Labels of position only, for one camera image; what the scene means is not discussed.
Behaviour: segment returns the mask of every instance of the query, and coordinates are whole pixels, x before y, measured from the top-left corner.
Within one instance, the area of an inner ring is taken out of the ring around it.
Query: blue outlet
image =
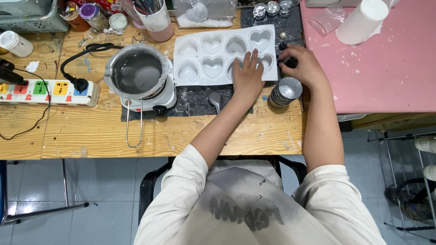
[[[79,92],[79,90],[77,90],[77,89],[74,89],[74,93],[73,93],[73,95],[75,95],[75,96],[86,96],[87,94],[88,94],[88,88],[89,87],[87,87],[84,91],[82,91],[82,92]]]

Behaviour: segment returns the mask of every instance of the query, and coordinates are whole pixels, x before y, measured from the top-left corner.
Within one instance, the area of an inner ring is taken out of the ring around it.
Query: heart-shaped mold cavity
[[[266,29],[261,32],[254,31],[250,34],[250,46],[252,49],[257,48],[259,52],[263,52],[271,40],[273,34],[270,30]]]
[[[183,40],[176,51],[179,56],[195,56],[198,53],[198,44],[192,39]]]
[[[221,43],[222,43],[222,36],[219,34],[215,35],[204,35],[201,37],[201,45],[203,48],[210,54],[214,54],[218,52]]]
[[[177,77],[182,82],[186,80],[195,81],[198,79],[198,75],[199,73],[197,66],[190,60],[181,62],[179,68],[177,69]]]
[[[243,67],[243,65],[244,65],[244,61],[242,61],[240,58],[235,58],[235,59],[238,60],[239,68],[242,69],[242,67]],[[230,78],[230,79],[233,79],[233,61],[234,61],[234,60],[232,60],[232,61],[228,64],[228,67],[227,67],[227,77]]]
[[[256,69],[259,66],[259,64],[262,63],[263,65],[263,73],[262,75],[265,75],[267,72],[271,70],[272,64],[273,64],[273,57],[269,54],[264,55],[263,57],[257,58],[257,65]]]
[[[244,39],[242,39],[238,35],[235,35],[227,41],[227,44],[225,45],[225,50],[228,54],[245,54],[247,52],[247,45],[245,44]]]
[[[224,59],[221,57],[204,57],[201,61],[203,72],[210,78],[216,78],[222,72],[224,66]]]

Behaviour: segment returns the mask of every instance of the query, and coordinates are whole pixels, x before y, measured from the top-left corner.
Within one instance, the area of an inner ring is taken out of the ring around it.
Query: white silicone mold
[[[233,61],[242,68],[244,55],[257,48],[262,80],[277,81],[274,25],[237,30],[207,31],[176,38],[174,80],[176,86],[225,85],[233,78]]]

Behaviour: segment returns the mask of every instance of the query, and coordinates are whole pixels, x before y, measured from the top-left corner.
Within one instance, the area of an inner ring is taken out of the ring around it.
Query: yellow outlet
[[[9,84],[0,83],[0,94],[6,94]]]
[[[53,95],[66,95],[68,90],[68,82],[56,82],[53,89]]]

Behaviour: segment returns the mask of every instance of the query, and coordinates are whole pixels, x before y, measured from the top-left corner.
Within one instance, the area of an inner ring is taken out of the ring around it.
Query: purple lid
[[[94,3],[84,3],[80,6],[80,17],[85,20],[92,19],[99,12],[99,8]]]

